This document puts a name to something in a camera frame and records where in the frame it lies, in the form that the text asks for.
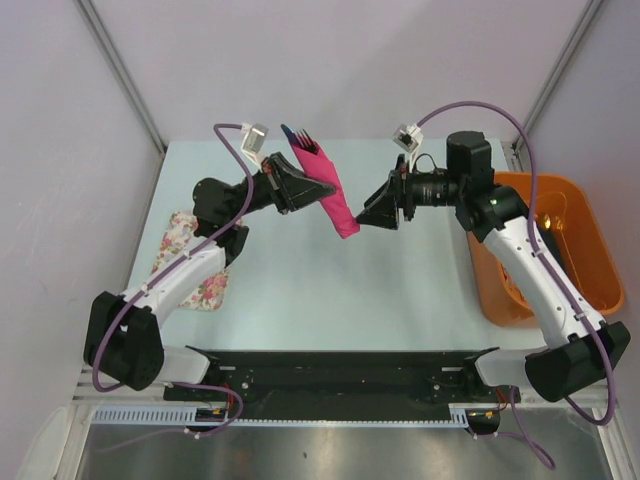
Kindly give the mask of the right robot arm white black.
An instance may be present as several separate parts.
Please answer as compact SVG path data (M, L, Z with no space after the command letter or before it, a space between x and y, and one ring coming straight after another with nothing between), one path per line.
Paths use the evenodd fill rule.
M394 141L403 153L388 178L364 203L356 220L396 230L419 206L452 206L462 228L505 267L542 332L545 347L487 350L461 376L463 393L484 401L497 386L531 387L557 402L612 374L631 340L622 322L609 323L562 270L529 209L511 186L495 180L492 148L483 133L460 131L446 139L446 166L417 169L422 133L400 126Z

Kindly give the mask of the black fork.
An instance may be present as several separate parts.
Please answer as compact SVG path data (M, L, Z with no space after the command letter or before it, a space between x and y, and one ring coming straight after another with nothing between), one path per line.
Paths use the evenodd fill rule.
M319 152L319 146L317 142L307 133L306 130L296 130L294 132L297 143L301 149L316 155Z

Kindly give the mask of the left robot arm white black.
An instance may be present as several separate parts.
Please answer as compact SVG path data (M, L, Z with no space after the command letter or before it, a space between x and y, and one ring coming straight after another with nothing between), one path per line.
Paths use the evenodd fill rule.
M160 329L193 290L240 255L249 233L241 217L270 205L291 213L337 192L339 179L326 155L298 150L296 156L298 167L276 152L236 185L200 180L193 190L197 226L186 246L139 287L94 299L84 359L97 391L142 391L159 381L185 384L202 400L219 392L221 376L210 358L194 348L165 346Z

